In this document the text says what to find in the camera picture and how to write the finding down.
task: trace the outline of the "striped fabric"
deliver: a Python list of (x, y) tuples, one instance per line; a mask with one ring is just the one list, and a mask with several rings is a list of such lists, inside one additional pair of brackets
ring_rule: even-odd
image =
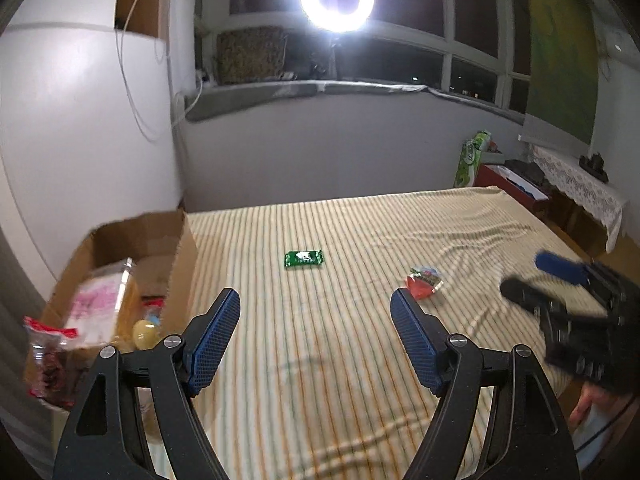
[[(495, 188), (217, 211), (190, 224), (199, 250), (191, 314), (224, 286), (242, 302), (213, 384), (195, 399), (232, 480), (402, 478), (436, 409), (389, 314), (415, 264), (437, 267), (446, 282), (421, 302), (425, 311), (486, 348), (525, 343), (543, 355), (535, 322), (500, 296), (509, 274), (562, 295), (569, 309), (598, 309), (581, 288), (535, 269), (540, 249), (575, 255)], [(316, 249), (321, 267), (284, 269), (285, 252)], [(546, 372), (559, 393), (567, 378)], [(490, 399), (484, 388), (461, 474), (478, 461)], [(170, 476), (161, 446), (152, 454)]]

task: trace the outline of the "white cable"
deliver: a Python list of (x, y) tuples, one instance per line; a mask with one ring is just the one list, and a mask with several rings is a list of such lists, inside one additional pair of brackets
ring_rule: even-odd
[[(138, 0), (133, 0), (133, 3), (131, 4), (131, 8), (129, 9), (129, 13), (127, 15), (127, 19), (125, 20), (124, 26), (122, 27), (122, 33), (120, 35), (120, 43), (119, 44), (118, 44), (118, 30), (117, 29), (115, 30), (115, 33), (116, 33), (116, 51), (118, 53), (118, 63), (120, 65), (120, 73), (122, 74), (122, 80), (124, 82), (124, 87), (125, 87), (125, 90), (127, 91), (127, 99), (129, 100), (129, 106), (131, 107), (131, 111), (133, 113), (133, 118), (136, 121), (136, 125), (138, 126), (138, 130), (140, 131), (142, 136), (145, 137), (146, 140), (148, 140), (149, 142), (156, 142), (162, 136), (162, 132), (159, 132), (158, 135), (155, 136), (155, 137), (150, 137), (144, 131), (142, 125), (144, 125), (146, 127), (146, 129), (148, 129), (150, 131), (153, 131), (153, 128), (151, 128), (148, 124), (146, 124), (146, 122), (142, 118), (142, 115), (140, 114), (138, 108), (136, 107), (136, 104), (133, 101), (133, 96), (131, 95), (131, 90), (129, 88), (129, 83), (127, 82), (127, 75), (125, 74), (125, 70), (124, 70), (124, 62), (123, 62), (124, 35), (125, 35), (126, 31), (127, 31), (127, 27), (129, 27), (129, 22), (131, 20), (132, 15), (133, 15), (133, 11), (136, 9), (136, 5), (137, 4), (138, 4)], [(203, 82), (202, 78), (200, 78), (200, 89), (198, 90), (198, 95), (196, 96), (196, 99), (184, 111), (182, 116), (180, 118), (178, 118), (177, 120), (175, 120), (171, 124), (171, 129), (172, 130), (178, 125), (178, 123), (180, 123), (186, 117), (187, 113), (189, 113), (193, 109), (193, 107), (197, 104), (198, 100), (200, 99), (200, 95), (202, 94), (203, 86), (204, 86), (204, 82)]]

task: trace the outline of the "table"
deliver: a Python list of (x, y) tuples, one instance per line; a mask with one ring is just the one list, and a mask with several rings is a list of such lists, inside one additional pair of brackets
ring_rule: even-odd
[(577, 205), (582, 206), (606, 228), (606, 250), (607, 253), (613, 251), (628, 199), (584, 171), (577, 158), (536, 146), (533, 149), (533, 159), (551, 184)]

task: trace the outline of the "blue gripper pad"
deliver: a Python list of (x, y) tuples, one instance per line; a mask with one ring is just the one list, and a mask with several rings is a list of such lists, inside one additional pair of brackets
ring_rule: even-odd
[(211, 384), (240, 319), (240, 296), (224, 288), (209, 311), (194, 317), (182, 333), (182, 364), (188, 374), (186, 392), (195, 397)]
[(449, 332), (435, 316), (425, 314), (406, 288), (391, 295), (391, 319), (422, 386), (444, 394), (449, 380)]

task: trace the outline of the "black cable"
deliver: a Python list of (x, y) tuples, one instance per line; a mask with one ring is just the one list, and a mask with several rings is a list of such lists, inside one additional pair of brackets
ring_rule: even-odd
[(609, 422), (607, 422), (603, 427), (601, 427), (598, 431), (596, 431), (593, 435), (591, 435), (586, 442), (580, 444), (575, 450), (576, 453), (580, 453), (585, 447), (591, 444), (594, 440), (596, 440), (601, 434), (607, 431), (624, 413), (629, 409), (629, 406), (636, 400), (638, 396), (631, 396), (629, 402), (625, 404), (624, 408), (622, 408), (615, 417), (613, 417)]

